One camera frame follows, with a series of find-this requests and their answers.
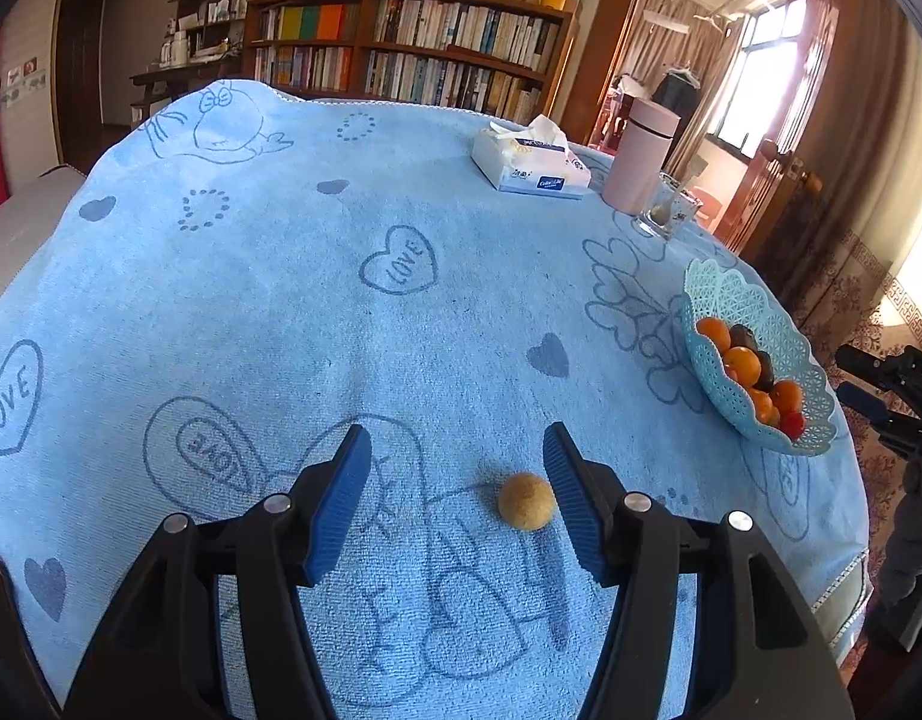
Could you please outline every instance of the thermos lid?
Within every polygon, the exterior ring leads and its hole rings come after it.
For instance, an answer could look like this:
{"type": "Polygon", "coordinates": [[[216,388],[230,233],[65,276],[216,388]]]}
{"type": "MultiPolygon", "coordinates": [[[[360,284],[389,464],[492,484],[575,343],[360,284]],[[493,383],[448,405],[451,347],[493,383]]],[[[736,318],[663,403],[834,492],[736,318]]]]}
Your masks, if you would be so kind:
{"type": "Polygon", "coordinates": [[[680,116],[667,110],[663,105],[652,103],[651,100],[642,100],[641,98],[635,98],[630,107],[629,118],[665,138],[674,136],[674,131],[678,128],[678,122],[680,122],[680,116]]]}

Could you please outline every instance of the blue towel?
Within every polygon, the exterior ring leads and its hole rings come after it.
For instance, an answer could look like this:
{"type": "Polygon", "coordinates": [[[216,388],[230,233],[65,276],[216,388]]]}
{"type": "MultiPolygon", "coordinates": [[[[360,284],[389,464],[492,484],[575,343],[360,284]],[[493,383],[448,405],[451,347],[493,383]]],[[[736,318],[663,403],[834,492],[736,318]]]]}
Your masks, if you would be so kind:
{"type": "MultiPolygon", "coordinates": [[[[614,593],[559,518],[520,533],[494,503],[512,472],[543,474],[555,420],[676,514],[750,512],[808,602],[864,551],[840,410],[827,455],[762,451],[685,358],[687,263],[756,274],[696,227],[662,242],[613,213],[609,162],[586,149],[581,201],[494,191],[469,157],[487,122],[223,81],[91,172],[0,301],[0,557],[61,699],[162,517],[241,514],[352,422],[371,477],[336,570],[301,590],[343,718],[579,710],[614,593]]],[[[251,716],[234,593],[224,648],[251,716]]],[[[693,581],[678,598],[665,716],[683,707],[693,581]]]]}

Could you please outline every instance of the dark green fruit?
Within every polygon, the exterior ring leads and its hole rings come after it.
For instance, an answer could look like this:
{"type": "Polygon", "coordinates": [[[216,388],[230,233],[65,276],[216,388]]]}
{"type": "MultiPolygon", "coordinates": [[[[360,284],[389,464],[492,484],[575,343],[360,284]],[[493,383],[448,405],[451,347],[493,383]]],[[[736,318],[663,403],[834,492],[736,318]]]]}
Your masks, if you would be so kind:
{"type": "Polygon", "coordinates": [[[731,327],[731,346],[744,346],[755,352],[757,351],[757,338],[747,325],[735,324],[731,327]]]}
{"type": "Polygon", "coordinates": [[[761,361],[761,377],[757,380],[755,389],[770,392],[774,389],[774,365],[771,363],[771,355],[763,350],[758,351],[757,359],[761,361]]]}

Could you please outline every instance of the tissue box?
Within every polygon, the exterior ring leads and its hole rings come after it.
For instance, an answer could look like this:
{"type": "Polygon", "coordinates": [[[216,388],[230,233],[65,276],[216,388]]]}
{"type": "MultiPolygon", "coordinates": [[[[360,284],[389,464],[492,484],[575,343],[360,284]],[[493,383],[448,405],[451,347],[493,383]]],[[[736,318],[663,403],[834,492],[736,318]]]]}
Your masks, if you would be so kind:
{"type": "Polygon", "coordinates": [[[590,170],[570,149],[528,138],[502,138],[491,129],[474,136],[470,156],[500,191],[579,199],[590,170]]]}

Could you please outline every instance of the white tissue paper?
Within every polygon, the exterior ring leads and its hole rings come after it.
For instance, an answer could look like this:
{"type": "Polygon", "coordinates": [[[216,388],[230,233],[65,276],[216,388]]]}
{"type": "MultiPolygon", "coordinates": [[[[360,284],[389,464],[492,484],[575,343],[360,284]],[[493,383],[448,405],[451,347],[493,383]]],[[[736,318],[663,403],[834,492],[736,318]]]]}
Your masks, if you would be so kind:
{"type": "Polygon", "coordinates": [[[590,170],[574,156],[567,136],[546,116],[526,129],[510,130],[491,122],[474,136],[470,156],[501,191],[582,197],[590,170]]]}

